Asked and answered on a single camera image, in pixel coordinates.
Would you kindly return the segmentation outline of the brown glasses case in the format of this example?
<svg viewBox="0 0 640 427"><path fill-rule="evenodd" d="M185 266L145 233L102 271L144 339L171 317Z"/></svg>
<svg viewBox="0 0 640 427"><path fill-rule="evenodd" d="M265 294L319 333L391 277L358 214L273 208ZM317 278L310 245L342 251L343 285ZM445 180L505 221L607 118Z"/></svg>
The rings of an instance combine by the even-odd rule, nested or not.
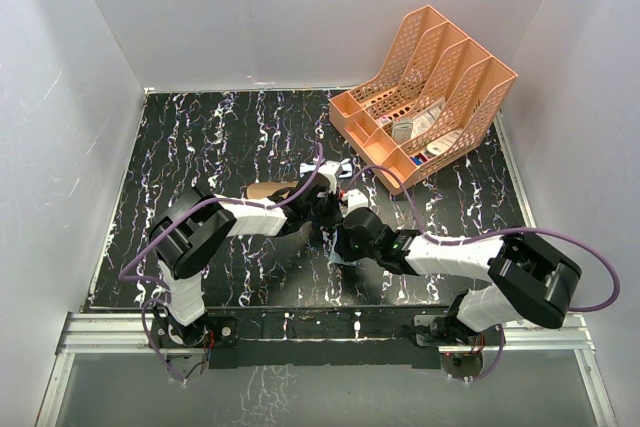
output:
<svg viewBox="0 0 640 427"><path fill-rule="evenodd" d="M246 187L245 198L257 200L275 197L275 202L285 199L291 190L294 190L298 182L258 182Z"/></svg>

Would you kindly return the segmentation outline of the light blue cleaning cloth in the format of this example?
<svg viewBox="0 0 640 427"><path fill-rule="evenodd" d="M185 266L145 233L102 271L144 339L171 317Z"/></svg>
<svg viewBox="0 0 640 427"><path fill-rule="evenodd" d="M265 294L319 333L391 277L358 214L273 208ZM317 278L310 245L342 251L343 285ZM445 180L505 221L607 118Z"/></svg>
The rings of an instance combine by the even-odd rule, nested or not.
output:
<svg viewBox="0 0 640 427"><path fill-rule="evenodd" d="M351 262L346 259L347 247L347 236L344 233L344 229L338 226L332 235L329 260L334 264L350 265Z"/></svg>

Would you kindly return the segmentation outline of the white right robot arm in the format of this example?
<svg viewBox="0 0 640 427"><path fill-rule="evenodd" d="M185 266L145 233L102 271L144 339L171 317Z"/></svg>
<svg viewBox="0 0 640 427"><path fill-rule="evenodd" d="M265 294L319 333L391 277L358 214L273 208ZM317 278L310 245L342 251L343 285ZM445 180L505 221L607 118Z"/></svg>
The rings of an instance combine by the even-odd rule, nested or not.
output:
<svg viewBox="0 0 640 427"><path fill-rule="evenodd" d="M397 275L445 274L486 282L459 293L445 315L414 327L427 342L466 344L487 329L527 320L558 329L581 278L579 266L529 232L467 243L429 241L417 230L392 230L369 208L352 210L338 225L332 252L337 262L375 261Z"/></svg>

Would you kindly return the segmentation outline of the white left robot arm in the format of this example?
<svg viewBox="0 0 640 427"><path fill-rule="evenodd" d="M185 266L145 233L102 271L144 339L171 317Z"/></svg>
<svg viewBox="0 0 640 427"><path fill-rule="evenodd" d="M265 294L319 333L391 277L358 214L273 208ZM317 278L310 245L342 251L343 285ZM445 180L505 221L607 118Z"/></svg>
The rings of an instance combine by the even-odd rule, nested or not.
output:
<svg viewBox="0 0 640 427"><path fill-rule="evenodd" d="M202 270L230 237L284 237L314 221L332 227L341 220L337 183L324 175L306 176L269 196L233 199L205 194L193 187L154 225L155 247L169 301L163 325L173 342L197 346L205 342L207 313L202 296Z"/></svg>

